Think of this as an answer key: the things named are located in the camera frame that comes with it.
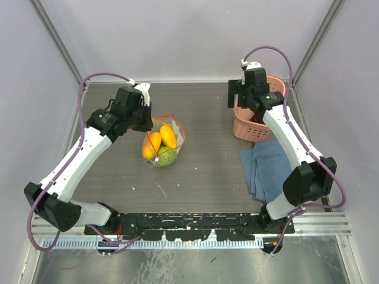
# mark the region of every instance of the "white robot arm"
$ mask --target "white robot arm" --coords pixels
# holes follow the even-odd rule
[[[336,172],[337,165],[332,157],[324,158],[314,148],[294,121],[290,108],[285,106],[289,119],[287,120],[283,106],[284,94],[269,91],[265,69],[258,62],[244,60],[242,60],[242,69],[245,74],[242,80],[229,81],[228,107],[233,107],[235,94],[238,94],[238,106],[250,108],[258,119],[263,120],[272,130],[293,170],[283,184],[283,193],[261,209],[261,222],[266,225],[271,220],[286,217],[305,202],[315,201],[330,193],[333,179],[309,153],[318,157],[332,173]],[[309,151],[304,149],[289,122],[297,130]]]
[[[85,173],[96,159],[128,129],[147,132],[151,130],[150,84],[134,85],[130,81],[121,87],[110,110],[98,109],[86,122],[84,142],[75,158],[55,180],[38,203],[36,214],[65,232],[74,225],[94,224],[105,226],[112,215],[112,208],[105,204],[87,204],[72,199],[72,195]],[[59,165],[36,185],[29,183],[24,193],[32,205],[39,194],[53,180],[56,173],[63,169],[66,162],[79,148],[81,138],[75,143]]]

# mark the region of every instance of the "lime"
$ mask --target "lime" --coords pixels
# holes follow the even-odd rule
[[[161,147],[158,152],[158,164],[160,166],[168,166],[176,159],[176,150],[171,150],[169,147]]]

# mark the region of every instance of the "gray wall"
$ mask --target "gray wall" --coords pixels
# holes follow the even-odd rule
[[[83,75],[226,80],[239,78],[240,60],[261,45],[283,49],[297,68],[332,0],[41,2]],[[255,59],[288,76],[273,51]]]
[[[23,193],[58,163],[78,84],[25,0],[0,1],[1,283],[16,283],[29,246]]]
[[[337,160],[344,210],[371,283],[379,278],[377,11],[375,0],[346,1],[298,86],[314,144]],[[332,197],[340,201],[337,187]]]

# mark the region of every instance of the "pink basket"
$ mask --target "pink basket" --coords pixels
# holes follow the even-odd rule
[[[285,94],[286,86],[281,79],[267,76],[267,82],[270,85],[270,92],[279,91],[282,95]],[[237,106],[237,96],[233,114],[235,117],[233,134],[237,138],[251,142],[260,142],[266,140],[271,133],[271,130],[266,125],[249,121],[254,113],[248,108],[239,108]]]

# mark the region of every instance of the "blue cloth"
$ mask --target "blue cloth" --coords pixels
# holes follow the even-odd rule
[[[255,143],[239,152],[250,192],[264,203],[283,192],[283,182],[291,173],[290,161],[277,140]]]

